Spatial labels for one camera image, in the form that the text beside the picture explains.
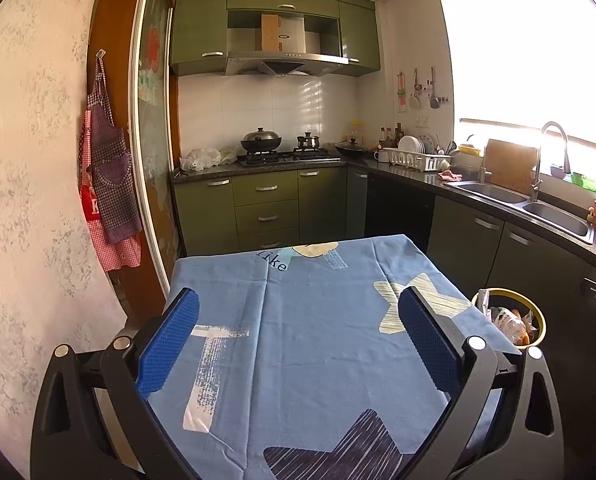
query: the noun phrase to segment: red checkered apron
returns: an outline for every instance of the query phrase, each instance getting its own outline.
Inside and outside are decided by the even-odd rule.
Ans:
[[[80,137],[80,198],[82,201],[82,209],[84,209],[84,216],[86,224],[91,232],[91,239],[94,243],[95,253],[97,253],[100,264],[105,271],[120,269],[122,266],[138,267],[140,265],[140,239],[138,235],[133,235],[124,240],[120,240],[114,244],[107,242],[106,233],[102,227],[100,220],[100,212],[97,207],[97,198],[95,197],[95,190],[93,187],[91,176],[91,106],[92,96],[98,94],[99,87],[105,86],[104,66],[102,60],[98,60],[99,65],[96,66],[96,83],[92,94],[88,96],[88,107],[84,112],[84,120],[82,124],[82,134]],[[106,88],[102,94],[102,98],[93,99],[95,102],[101,102],[102,107],[113,124],[111,119],[111,107],[109,105],[108,97],[106,97]]]

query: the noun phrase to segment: dish rack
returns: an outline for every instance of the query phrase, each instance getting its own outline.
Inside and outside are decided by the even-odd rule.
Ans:
[[[451,162],[449,155],[425,155],[425,153],[404,152],[398,148],[383,148],[389,154],[389,162],[418,171],[439,171],[440,161]]]

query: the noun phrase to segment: floral wallpaper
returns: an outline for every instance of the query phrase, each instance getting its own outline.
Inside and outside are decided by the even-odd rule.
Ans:
[[[53,349],[106,346],[126,320],[78,197],[94,0],[0,5],[0,448],[28,478]]]

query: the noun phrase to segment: cutting board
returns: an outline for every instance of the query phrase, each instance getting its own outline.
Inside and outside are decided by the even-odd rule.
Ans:
[[[485,148],[485,164],[487,171],[491,171],[489,182],[529,195],[537,151],[537,148],[490,139]]]

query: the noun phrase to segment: sink basin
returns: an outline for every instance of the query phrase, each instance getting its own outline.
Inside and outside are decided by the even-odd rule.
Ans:
[[[588,225],[585,221],[549,204],[529,202],[528,204],[524,204],[522,209],[572,234],[581,237],[587,236]]]
[[[478,193],[487,198],[504,202],[505,204],[520,204],[521,202],[529,200],[528,196],[516,193],[515,191],[510,191],[504,187],[494,186],[493,184],[481,184],[479,182],[448,182],[447,185],[459,187],[460,189],[471,191],[472,193]]]

